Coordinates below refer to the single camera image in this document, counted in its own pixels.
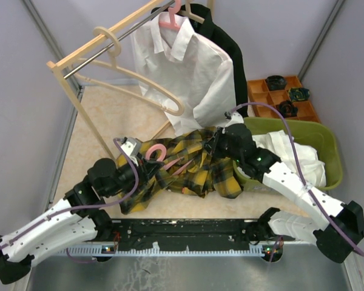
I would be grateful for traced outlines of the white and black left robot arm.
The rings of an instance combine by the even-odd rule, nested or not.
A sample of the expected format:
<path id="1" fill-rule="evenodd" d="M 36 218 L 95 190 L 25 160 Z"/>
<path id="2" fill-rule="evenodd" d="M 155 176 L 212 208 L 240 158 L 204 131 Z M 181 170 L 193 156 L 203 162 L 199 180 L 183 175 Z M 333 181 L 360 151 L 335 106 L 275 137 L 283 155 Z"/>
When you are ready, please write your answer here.
<path id="1" fill-rule="evenodd" d="M 114 226 L 103 209 L 105 199 L 135 193 L 162 167 L 162 162 L 145 159 L 120 167 L 110 158 L 97 160 L 84 179 L 48 211 L 19 230 L 0 235 L 0 281 L 12 284 L 75 244 L 110 239 Z"/>

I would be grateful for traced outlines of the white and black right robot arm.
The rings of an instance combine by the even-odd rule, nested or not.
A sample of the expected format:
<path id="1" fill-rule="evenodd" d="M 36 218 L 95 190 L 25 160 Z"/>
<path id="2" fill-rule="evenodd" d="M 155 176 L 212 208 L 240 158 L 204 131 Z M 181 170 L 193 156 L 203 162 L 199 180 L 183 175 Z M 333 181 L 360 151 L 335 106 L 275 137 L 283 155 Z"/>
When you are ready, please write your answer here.
<path id="1" fill-rule="evenodd" d="M 281 159 L 257 147 L 244 124 L 218 128 L 204 148 L 216 158 L 230 158 L 252 179 L 268 186 L 307 213 L 297 216 L 271 208 L 260 217 L 259 233 L 267 240 L 289 236 L 315 245 L 328 259 L 342 263 L 352 252 L 364 256 L 364 215 L 355 201 L 348 204 L 306 183 Z"/>

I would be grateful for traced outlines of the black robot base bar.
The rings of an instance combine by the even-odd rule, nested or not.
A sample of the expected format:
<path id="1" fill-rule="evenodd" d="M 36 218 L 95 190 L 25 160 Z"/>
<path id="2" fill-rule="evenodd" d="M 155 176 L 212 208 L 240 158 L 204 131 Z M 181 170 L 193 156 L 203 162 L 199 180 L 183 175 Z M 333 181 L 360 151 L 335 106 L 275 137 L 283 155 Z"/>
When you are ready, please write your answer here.
<path id="1" fill-rule="evenodd" d="M 275 259 L 268 241 L 277 236 L 260 219 L 115 219 L 96 242 L 107 254 L 165 256 L 261 256 Z"/>

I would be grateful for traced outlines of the beige wooden hanger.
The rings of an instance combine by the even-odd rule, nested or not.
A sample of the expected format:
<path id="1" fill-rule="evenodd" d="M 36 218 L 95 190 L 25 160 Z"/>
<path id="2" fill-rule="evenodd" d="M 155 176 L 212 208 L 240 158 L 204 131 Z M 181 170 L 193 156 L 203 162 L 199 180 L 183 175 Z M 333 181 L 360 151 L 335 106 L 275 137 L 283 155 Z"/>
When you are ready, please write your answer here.
<path id="1" fill-rule="evenodd" d="M 117 48 L 115 48 L 112 52 L 107 53 L 109 56 L 109 59 L 110 59 L 109 62 L 94 60 L 94 61 L 90 62 L 91 64 L 96 65 L 98 67 L 105 68 L 105 69 L 113 70 L 118 73 L 122 73 L 124 75 L 132 77 L 133 79 L 136 79 L 139 82 L 144 83 L 145 85 L 148 85 L 148 87 L 150 89 L 155 89 L 156 91 L 158 91 L 159 93 L 164 95 L 167 99 L 172 101 L 176 105 L 176 109 L 174 109 L 173 107 L 172 108 L 166 107 L 165 105 L 162 105 L 161 103 L 155 102 L 149 98 L 143 97 L 137 93 L 123 89 L 116 85 L 112 85 L 108 82 L 103 82 L 103 81 L 100 81 L 100 80 L 97 80 L 94 78 L 89 78 L 89 77 L 80 75 L 79 73 L 75 73 L 75 76 L 77 78 L 79 78 L 83 81 L 86 81 L 87 83 L 93 84 L 93 85 L 98 85 L 98 86 L 107 88 L 109 90 L 125 93 L 131 97 L 134 97 L 138 100 L 148 103 L 152 107 L 156 107 L 156 108 L 160 109 L 161 111 L 164 111 L 164 112 L 169 113 L 174 116 L 180 116 L 184 113 L 184 104 L 170 91 L 166 90 L 164 87 L 158 85 L 157 83 L 151 81 L 150 79 L 148 79 L 136 72 L 125 69 L 124 67 L 120 67 L 116 63 L 116 57 L 121 53 L 121 44 L 120 44 L 119 40 L 117 39 L 117 37 L 108 28 L 101 27 L 101 26 L 95 27 L 93 29 L 93 35 L 94 36 L 98 36 L 98 35 L 105 36 L 107 39 L 111 40 L 111 44 L 116 45 Z"/>

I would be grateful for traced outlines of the pink plastic hanger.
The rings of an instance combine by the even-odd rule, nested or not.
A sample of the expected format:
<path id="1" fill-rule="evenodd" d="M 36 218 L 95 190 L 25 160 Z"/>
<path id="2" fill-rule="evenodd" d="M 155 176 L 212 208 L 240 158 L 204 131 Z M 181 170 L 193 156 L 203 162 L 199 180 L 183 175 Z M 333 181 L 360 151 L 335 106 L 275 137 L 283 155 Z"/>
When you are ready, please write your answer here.
<path id="1" fill-rule="evenodd" d="M 192 160 L 186 161 L 177 170 L 174 170 L 172 173 L 170 173 L 169 170 L 171 170 L 172 167 L 177 166 L 179 162 L 182 162 L 184 157 L 180 157 L 172 161 L 164 161 L 166 156 L 167 149 L 163 144 L 155 144 L 151 146 L 146 152 L 146 161 L 155 162 L 161 166 L 161 168 L 155 172 L 153 177 L 151 177 L 149 182 L 147 182 L 144 186 L 143 193 L 146 195 L 155 195 L 160 191 L 182 194 L 185 193 L 186 188 L 181 186 L 179 189 L 177 189 L 175 183 L 178 181 L 178 176 L 187 169 Z"/>

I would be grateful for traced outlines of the yellow black plaid shirt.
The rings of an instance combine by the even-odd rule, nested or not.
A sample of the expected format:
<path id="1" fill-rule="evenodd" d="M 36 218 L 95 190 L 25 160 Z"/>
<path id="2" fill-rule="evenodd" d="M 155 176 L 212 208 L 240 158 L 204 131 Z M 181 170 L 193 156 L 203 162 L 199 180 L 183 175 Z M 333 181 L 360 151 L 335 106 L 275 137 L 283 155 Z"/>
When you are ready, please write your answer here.
<path id="1" fill-rule="evenodd" d="M 194 130 L 175 138 L 161 138 L 144 141 L 140 154 L 154 145 L 166 148 L 165 164 L 177 160 L 168 169 L 160 169 L 145 186 L 120 203 L 124 215 L 145 210 L 151 200 L 163 190 L 205 198 L 210 192 L 234 199 L 242 191 L 234 173 L 233 161 L 229 158 L 215 158 L 205 149 L 204 144 L 214 136 L 216 127 Z"/>

